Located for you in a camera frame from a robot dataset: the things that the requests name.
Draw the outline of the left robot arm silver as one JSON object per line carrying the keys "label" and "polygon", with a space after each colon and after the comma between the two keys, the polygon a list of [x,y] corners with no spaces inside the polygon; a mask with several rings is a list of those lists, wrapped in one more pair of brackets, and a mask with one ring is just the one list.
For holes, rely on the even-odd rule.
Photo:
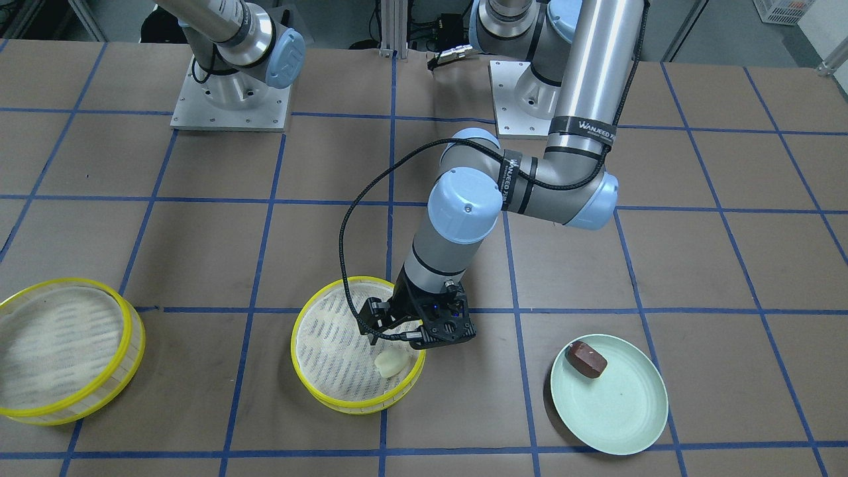
{"label": "left robot arm silver", "polygon": [[426,212],[387,299],[355,305],[358,332],[427,350],[476,335],[462,277],[504,211],[598,230],[617,206],[618,181],[606,158],[638,69],[648,1],[584,1],[564,54],[547,144],[541,157],[501,148],[488,132],[466,128],[415,149],[443,146]]}

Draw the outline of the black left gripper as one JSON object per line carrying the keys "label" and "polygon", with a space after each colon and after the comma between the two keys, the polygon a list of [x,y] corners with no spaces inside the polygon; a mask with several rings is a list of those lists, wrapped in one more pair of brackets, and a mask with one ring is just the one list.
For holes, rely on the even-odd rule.
{"label": "black left gripper", "polygon": [[356,320],[360,334],[370,335],[370,345],[375,345],[384,331],[408,322],[421,323],[416,331],[405,333],[405,340],[415,350],[466,343],[476,337],[461,283],[449,284],[443,293],[432,293],[413,284],[403,268],[391,298],[367,298]]}

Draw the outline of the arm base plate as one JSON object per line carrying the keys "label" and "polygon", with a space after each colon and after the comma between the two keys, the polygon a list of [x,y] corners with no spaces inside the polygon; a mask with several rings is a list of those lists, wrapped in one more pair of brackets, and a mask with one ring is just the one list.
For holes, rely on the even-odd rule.
{"label": "arm base plate", "polygon": [[492,60],[490,79],[501,138],[545,138],[557,107],[559,85],[536,78],[528,62]]}
{"label": "arm base plate", "polygon": [[242,72],[207,76],[192,58],[170,126],[191,132],[283,133],[292,89],[269,87]]}

